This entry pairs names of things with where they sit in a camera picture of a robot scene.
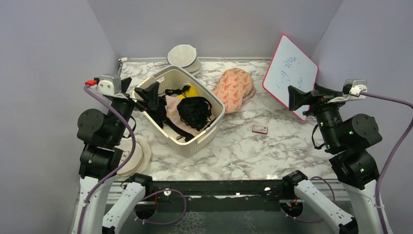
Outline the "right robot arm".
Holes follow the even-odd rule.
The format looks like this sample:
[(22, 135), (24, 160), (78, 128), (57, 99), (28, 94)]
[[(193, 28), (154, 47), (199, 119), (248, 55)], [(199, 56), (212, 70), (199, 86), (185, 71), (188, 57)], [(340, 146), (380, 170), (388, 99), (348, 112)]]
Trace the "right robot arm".
[(306, 202), (337, 234), (389, 234), (391, 228), (384, 211), (378, 185), (379, 172), (367, 149), (382, 140), (374, 117), (357, 114), (343, 120), (339, 109), (346, 102), (362, 100), (367, 91), (364, 80), (347, 80), (341, 91), (319, 85), (309, 92), (288, 87), (289, 110), (307, 105), (305, 116), (314, 116), (330, 164), (345, 188), (354, 214), (348, 214), (324, 196), (301, 171), (282, 179), (286, 198), (297, 196)]

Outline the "beige pink garment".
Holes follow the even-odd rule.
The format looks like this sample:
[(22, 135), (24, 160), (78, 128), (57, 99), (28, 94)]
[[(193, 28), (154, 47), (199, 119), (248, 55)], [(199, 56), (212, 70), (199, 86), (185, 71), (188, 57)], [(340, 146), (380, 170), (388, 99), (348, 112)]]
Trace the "beige pink garment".
[(167, 117), (168, 119), (171, 121), (171, 123), (176, 126), (177, 128), (179, 128), (180, 130), (196, 137), (198, 136), (202, 131), (204, 131), (207, 127), (209, 127), (211, 124), (209, 124), (207, 127), (204, 127), (202, 130), (197, 131), (194, 128), (191, 128), (190, 126), (185, 125), (179, 116), (179, 113), (177, 111), (177, 105), (179, 104), (179, 102), (181, 101), (181, 99), (179, 99), (178, 97), (172, 97), (172, 96), (165, 96), (166, 99), (166, 113), (167, 113)]

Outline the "red staples box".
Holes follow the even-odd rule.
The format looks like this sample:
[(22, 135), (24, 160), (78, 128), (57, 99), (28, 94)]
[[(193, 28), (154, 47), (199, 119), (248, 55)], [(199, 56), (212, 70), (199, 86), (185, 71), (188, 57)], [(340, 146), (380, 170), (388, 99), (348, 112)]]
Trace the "red staples box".
[(266, 135), (268, 133), (268, 128), (266, 126), (253, 125), (252, 132)]

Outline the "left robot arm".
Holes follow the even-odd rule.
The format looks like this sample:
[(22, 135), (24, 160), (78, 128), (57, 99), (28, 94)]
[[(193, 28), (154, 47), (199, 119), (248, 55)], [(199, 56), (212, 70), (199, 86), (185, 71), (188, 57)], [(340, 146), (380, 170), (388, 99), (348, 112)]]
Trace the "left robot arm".
[(141, 200), (151, 198), (153, 180), (135, 173), (127, 179), (126, 189), (109, 211), (105, 210), (110, 188), (118, 171), (126, 165), (119, 149), (124, 132), (130, 133), (131, 152), (140, 149), (129, 119), (134, 110), (140, 112), (158, 107), (159, 82), (137, 88), (139, 100), (127, 93), (131, 78), (102, 75), (85, 82), (84, 91), (104, 105), (84, 111), (77, 121), (77, 138), (83, 141), (80, 155), (80, 195), (74, 221), (75, 234), (117, 234)]

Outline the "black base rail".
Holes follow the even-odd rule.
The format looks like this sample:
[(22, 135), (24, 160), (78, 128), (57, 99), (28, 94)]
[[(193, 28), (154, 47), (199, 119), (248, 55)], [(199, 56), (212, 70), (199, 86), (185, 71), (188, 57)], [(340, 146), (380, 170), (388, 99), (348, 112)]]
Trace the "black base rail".
[(279, 211), (281, 202), (294, 201), (282, 180), (153, 181), (139, 201), (138, 213)]

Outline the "black lace garment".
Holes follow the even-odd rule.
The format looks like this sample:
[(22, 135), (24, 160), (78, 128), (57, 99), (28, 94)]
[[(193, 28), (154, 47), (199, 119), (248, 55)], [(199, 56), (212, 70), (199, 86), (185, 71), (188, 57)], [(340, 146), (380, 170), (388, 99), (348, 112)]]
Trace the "black lace garment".
[(197, 131), (213, 121), (211, 109), (211, 103), (204, 97), (184, 98), (177, 105), (181, 121)]

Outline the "cream round laundry bags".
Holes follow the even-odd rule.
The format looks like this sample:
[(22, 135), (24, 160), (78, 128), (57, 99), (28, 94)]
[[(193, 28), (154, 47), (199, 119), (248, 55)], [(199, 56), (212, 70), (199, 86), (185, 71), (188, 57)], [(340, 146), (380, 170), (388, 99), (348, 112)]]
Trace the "cream round laundry bags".
[[(142, 136), (135, 136), (136, 139), (136, 147), (131, 156), (131, 159), (128, 163), (123, 166), (118, 172), (118, 176), (122, 177), (129, 177), (134, 173), (141, 173), (144, 174), (146, 169), (149, 166), (151, 157), (152, 157), (152, 150), (148, 144), (148, 142)], [(126, 161), (127, 157), (130, 154), (132, 148), (132, 140), (131, 139), (123, 139), (120, 142), (120, 145), (117, 146), (118, 149), (123, 151), (123, 155), (120, 159), (119, 166)]]

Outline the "yellow garment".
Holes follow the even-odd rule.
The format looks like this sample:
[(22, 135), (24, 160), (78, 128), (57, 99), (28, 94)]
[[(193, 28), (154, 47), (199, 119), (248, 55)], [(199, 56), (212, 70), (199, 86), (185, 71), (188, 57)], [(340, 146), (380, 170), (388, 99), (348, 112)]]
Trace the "yellow garment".
[(178, 94), (177, 97), (179, 99), (184, 99), (184, 98), (192, 98), (192, 97), (198, 97), (198, 96), (199, 94), (193, 86), (186, 85), (180, 90), (180, 93)]

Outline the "cream plastic laundry basket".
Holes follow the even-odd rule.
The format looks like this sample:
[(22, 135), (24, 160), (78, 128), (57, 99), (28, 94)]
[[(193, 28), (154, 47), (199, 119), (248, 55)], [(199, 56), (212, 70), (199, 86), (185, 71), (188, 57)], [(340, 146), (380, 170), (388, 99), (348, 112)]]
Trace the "cream plastic laundry basket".
[(180, 155), (192, 156), (218, 133), (224, 104), (193, 75), (168, 66), (147, 78), (132, 92), (139, 104), (149, 97), (143, 111), (163, 139)]

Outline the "peach patterned mesh laundry bag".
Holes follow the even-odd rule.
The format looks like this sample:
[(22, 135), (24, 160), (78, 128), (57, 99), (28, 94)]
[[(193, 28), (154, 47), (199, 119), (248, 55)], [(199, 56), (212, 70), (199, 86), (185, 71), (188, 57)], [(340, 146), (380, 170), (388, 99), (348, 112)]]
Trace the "peach patterned mesh laundry bag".
[(223, 102), (225, 113), (232, 114), (255, 95), (256, 89), (250, 74), (240, 68), (232, 68), (223, 72), (213, 93)]

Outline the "pink framed whiteboard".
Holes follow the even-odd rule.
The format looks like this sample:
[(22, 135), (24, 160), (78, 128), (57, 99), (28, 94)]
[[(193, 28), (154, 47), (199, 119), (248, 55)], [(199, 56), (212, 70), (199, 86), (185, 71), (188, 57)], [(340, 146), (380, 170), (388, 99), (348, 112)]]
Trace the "pink framed whiteboard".
[(288, 86), (304, 92), (313, 90), (318, 70), (318, 66), (287, 35), (282, 35), (262, 87), (287, 108)]

